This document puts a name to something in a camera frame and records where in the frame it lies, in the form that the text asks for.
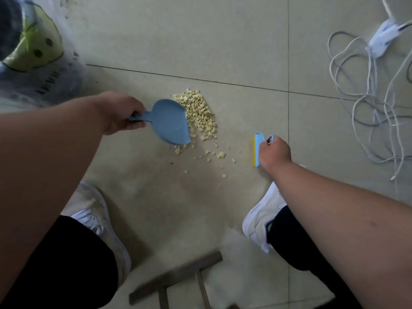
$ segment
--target person's left hand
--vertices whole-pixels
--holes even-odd
[[[92,96],[94,102],[105,116],[105,135],[114,134],[121,130],[133,130],[146,127],[145,121],[129,121],[133,112],[143,115],[145,107],[134,97],[119,93],[107,91]]]

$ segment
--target leg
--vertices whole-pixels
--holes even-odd
[[[350,304],[350,308],[361,308],[345,282],[293,216],[274,183],[247,214],[242,228],[246,237],[264,251],[274,248],[292,267],[309,270],[316,275],[337,297],[327,306],[339,308],[338,304],[344,303]]]
[[[63,214],[29,258],[0,308],[100,308],[130,272],[101,193],[81,182]]]

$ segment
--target forearm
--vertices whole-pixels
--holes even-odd
[[[105,123],[89,98],[0,116],[0,302],[84,175]]]
[[[293,214],[365,308],[410,306],[406,298],[411,296],[402,293],[412,284],[410,208],[293,163],[271,175]]]

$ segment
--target trash bag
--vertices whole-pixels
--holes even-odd
[[[78,96],[86,68],[52,0],[0,0],[0,112]]]

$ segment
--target shoe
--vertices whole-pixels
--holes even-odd
[[[243,220],[243,233],[248,239],[258,244],[265,253],[269,253],[270,248],[273,249],[267,242],[267,225],[285,206],[286,202],[278,187],[275,182],[272,182],[265,196]]]
[[[131,259],[126,247],[112,228],[103,195],[96,187],[81,181],[65,210],[70,211],[71,207],[77,210],[81,208],[71,217],[93,231],[114,253],[119,278],[118,287],[120,287],[130,273]]]

